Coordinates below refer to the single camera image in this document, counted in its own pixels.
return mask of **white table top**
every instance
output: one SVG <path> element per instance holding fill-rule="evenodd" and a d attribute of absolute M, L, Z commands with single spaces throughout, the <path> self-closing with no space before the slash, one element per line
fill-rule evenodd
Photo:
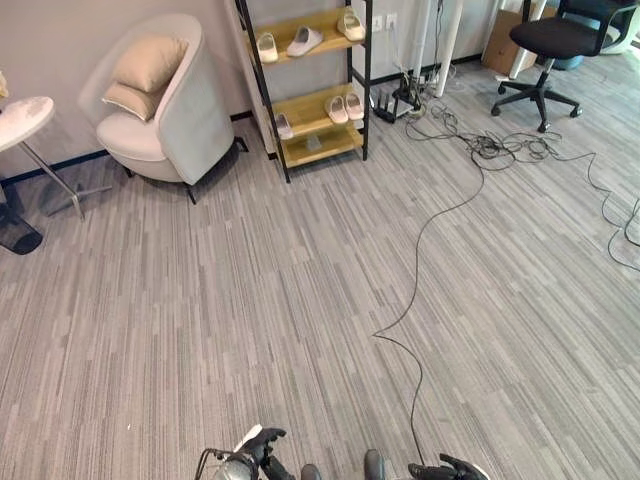
<path fill-rule="evenodd" d="M 0 113 L 0 152 L 26 140 L 40 130 L 54 113 L 49 97 L 31 97 L 2 107 Z"/>

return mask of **white armchair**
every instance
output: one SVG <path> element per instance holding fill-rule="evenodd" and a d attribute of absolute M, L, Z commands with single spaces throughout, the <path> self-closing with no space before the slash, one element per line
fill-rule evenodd
<path fill-rule="evenodd" d="M 120 56 L 147 34 L 169 35 L 189 45 L 155 117 L 145 123 L 103 103 L 102 97 L 111 84 L 111 74 Z M 90 75 L 78 104 L 96 128 L 99 142 L 113 158 L 124 167 L 156 180 L 194 185 L 234 142 L 231 120 L 202 27 L 189 15 L 161 15 L 126 33 Z"/>

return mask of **white shoe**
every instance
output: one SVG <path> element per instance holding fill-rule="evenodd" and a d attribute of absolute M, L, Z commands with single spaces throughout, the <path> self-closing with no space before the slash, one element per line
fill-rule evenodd
<path fill-rule="evenodd" d="M 349 114 L 344 108 L 344 99 L 342 97 L 333 97 L 327 100 L 324 109 L 329 118 L 336 125 L 342 125 L 349 121 Z"/>
<path fill-rule="evenodd" d="M 290 57 L 302 57 L 309 51 L 322 43 L 322 32 L 318 32 L 309 27 L 300 27 L 296 36 L 287 48 L 287 55 Z"/>
<path fill-rule="evenodd" d="M 293 138 L 293 130 L 289 125 L 289 120 L 284 113 L 276 115 L 276 127 L 278 128 L 278 136 L 280 140 L 290 140 Z"/>
<path fill-rule="evenodd" d="M 278 49 L 276 40 L 271 33 L 263 33 L 258 38 L 258 55 L 262 63 L 275 63 L 278 61 Z"/>
<path fill-rule="evenodd" d="M 344 96 L 345 110 L 349 115 L 349 120 L 362 120 L 364 118 L 364 108 L 362 108 L 362 102 L 360 97 L 355 93 L 347 93 Z"/>
<path fill-rule="evenodd" d="M 347 7 L 344 15 L 338 19 L 338 31 L 350 42 L 361 42 L 367 34 L 362 22 L 351 7 Z"/>

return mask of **wooden shelf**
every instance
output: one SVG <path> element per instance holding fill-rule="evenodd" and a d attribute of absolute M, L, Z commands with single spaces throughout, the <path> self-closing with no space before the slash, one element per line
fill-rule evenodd
<path fill-rule="evenodd" d="M 362 135 L 353 124 L 334 127 L 318 134 L 321 148 L 307 150 L 307 137 L 299 137 L 282 143 L 287 168 L 299 167 L 323 158 L 338 155 L 361 147 L 364 143 Z"/>
<path fill-rule="evenodd" d="M 267 67 L 269 65 L 278 65 L 281 63 L 287 63 L 292 60 L 295 60 L 299 57 L 289 57 L 287 55 L 287 48 L 289 44 L 293 41 L 296 36 L 296 32 L 298 31 L 298 27 L 306 26 L 310 27 L 314 30 L 318 30 L 322 32 L 323 42 L 318 45 L 316 48 L 311 50 L 309 53 L 305 55 L 305 57 L 309 57 L 312 55 L 320 55 L 322 53 L 332 52 L 335 50 L 343 50 L 345 48 L 353 47 L 354 45 L 359 45 L 362 42 L 350 42 L 347 38 L 342 35 L 337 28 L 338 18 L 340 18 L 345 10 L 343 8 L 336 8 L 334 10 L 328 10 L 319 12 L 313 15 L 308 15 L 306 17 L 295 18 L 292 20 L 286 20 L 281 23 L 277 23 L 275 25 L 267 25 L 263 27 L 258 27 L 255 29 L 256 41 L 260 38 L 260 35 L 263 33 L 270 32 L 273 34 L 273 37 L 276 40 L 276 47 L 278 49 L 278 61 L 274 63 L 263 63 L 263 67 Z M 249 42 L 249 36 L 247 35 L 247 45 L 249 49 L 249 53 L 251 54 L 251 58 L 253 58 L 251 52 L 251 43 Z"/>
<path fill-rule="evenodd" d="M 327 115 L 324 105 L 329 98 L 337 95 L 344 96 L 353 92 L 353 86 L 338 85 L 319 92 L 292 98 L 273 104 L 274 114 L 284 113 L 289 120 L 294 138 L 300 135 L 308 135 L 313 132 L 333 128 L 335 125 Z"/>

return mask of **round side table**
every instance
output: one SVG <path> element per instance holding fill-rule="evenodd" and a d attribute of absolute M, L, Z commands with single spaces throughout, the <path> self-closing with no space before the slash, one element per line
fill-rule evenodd
<path fill-rule="evenodd" d="M 2 113 L 0 113 L 0 152 L 15 145 L 20 146 L 40 168 L 69 194 L 71 204 L 73 204 L 80 219 L 84 220 L 84 213 L 82 213 L 82 209 L 80 208 L 80 201 L 88 195 L 104 192 L 111 187 L 107 186 L 80 191 L 73 190 L 26 143 L 26 140 L 31 135 L 51 120 L 54 111 L 53 100 L 49 97 L 25 98 L 24 100 L 18 100 L 3 108 Z"/>

